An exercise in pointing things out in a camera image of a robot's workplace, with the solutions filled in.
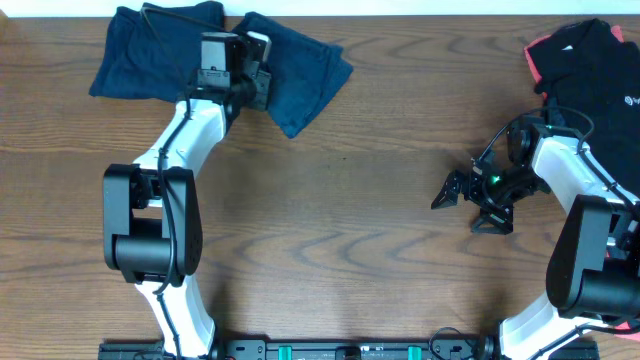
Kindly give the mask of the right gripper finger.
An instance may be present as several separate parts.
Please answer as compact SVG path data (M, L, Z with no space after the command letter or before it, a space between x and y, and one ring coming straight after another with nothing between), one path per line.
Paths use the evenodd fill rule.
M472 233L508 235L513 232L513 208L501 210L481 209L471 225Z
M454 170L446 177L444 184L431 203L431 209L442 209L456 206L459 194L463 191L466 183L466 176L459 170Z

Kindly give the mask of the blue denim shorts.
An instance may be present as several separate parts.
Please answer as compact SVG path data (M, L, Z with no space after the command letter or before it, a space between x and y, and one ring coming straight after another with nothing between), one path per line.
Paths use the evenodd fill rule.
M272 75L267 112L290 139L304 130L346 84L353 66L343 48L299 33L256 12L233 28L271 40L267 68Z

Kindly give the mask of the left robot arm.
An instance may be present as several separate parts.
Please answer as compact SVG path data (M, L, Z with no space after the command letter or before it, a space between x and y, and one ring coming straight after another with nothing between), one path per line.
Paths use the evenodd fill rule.
M199 66L163 133L133 163L106 169L105 262L145 297L163 338L103 343L100 358L219 357L216 324L196 278L204 237L195 179L242 108L267 109L271 45L255 31L203 33Z

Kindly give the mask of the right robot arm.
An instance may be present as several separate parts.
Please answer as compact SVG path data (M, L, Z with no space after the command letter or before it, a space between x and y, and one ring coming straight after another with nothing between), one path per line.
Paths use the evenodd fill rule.
M639 331L639 199L593 157L586 135L550 120L547 110L523 114L501 129L512 165L494 165L492 148L470 171L454 170L434 209L464 199L476 204L475 233L508 235L516 202L553 194L566 213L550 257L545 291L496 334L470 346L474 359L597 359L584 335Z

